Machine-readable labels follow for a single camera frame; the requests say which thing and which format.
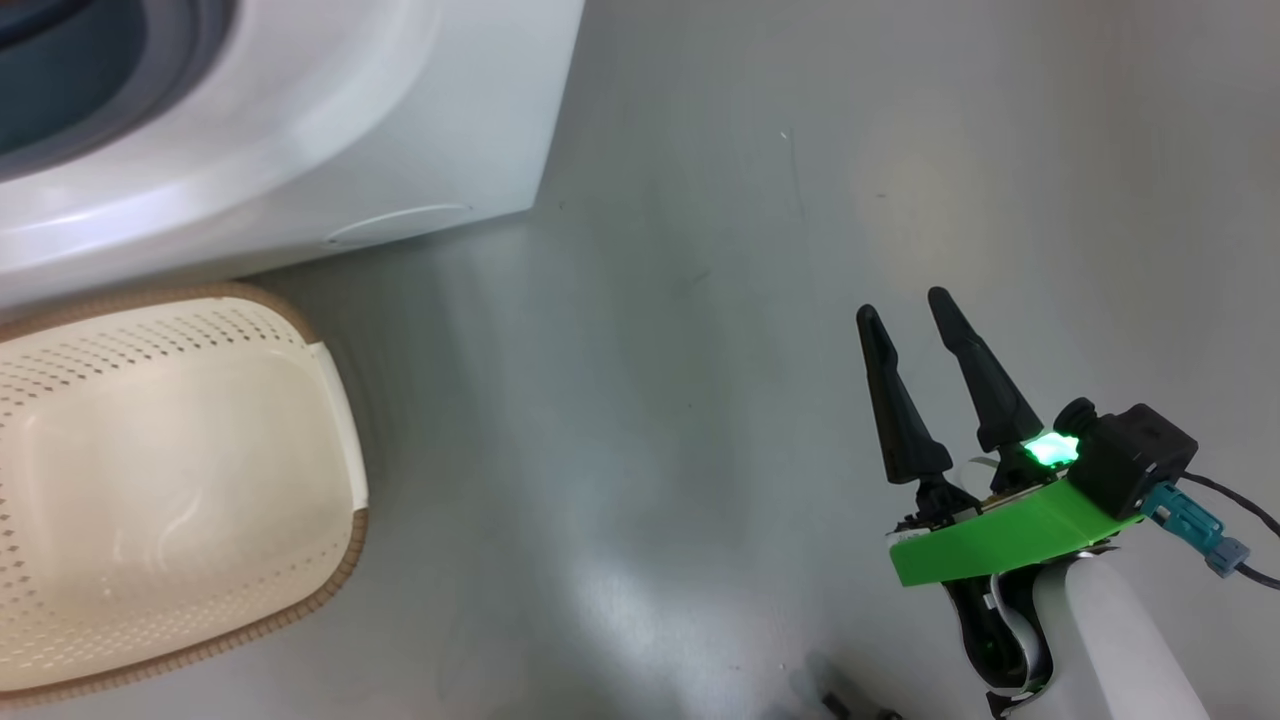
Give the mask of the cream perforated laundry basket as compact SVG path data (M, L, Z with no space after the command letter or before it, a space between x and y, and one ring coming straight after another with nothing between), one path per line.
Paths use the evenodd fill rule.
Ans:
M367 530L346 388L284 299L146 290L0 324L0 711L279 632Z

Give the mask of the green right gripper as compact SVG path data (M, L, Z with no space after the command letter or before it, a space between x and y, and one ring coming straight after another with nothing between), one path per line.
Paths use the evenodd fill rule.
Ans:
M1146 614L1100 556L1138 514L1114 520L1075 489L1071 462L1032 445L1043 421L945 287L928 291L998 469L1029 478L986 501L951 483L950 452L928 432L881 315L859 307L858 333L884 474L916 484L916 511L890 537L905 587L938 585L956 614L968 662L992 701L1137 701L1146 688Z

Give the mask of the grey rubber door gasket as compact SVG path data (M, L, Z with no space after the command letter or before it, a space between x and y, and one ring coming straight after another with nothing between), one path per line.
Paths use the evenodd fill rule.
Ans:
M0 155L0 183L59 167L161 115L209 72L236 19L237 0L142 0L146 45L129 79L99 110L26 149Z

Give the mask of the white front-load washing machine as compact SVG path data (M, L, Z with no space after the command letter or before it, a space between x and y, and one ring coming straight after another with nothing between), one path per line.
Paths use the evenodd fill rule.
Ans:
M325 238L410 208L463 204L463 224L530 209L584 6L237 0L179 102L0 183L0 316L361 249Z

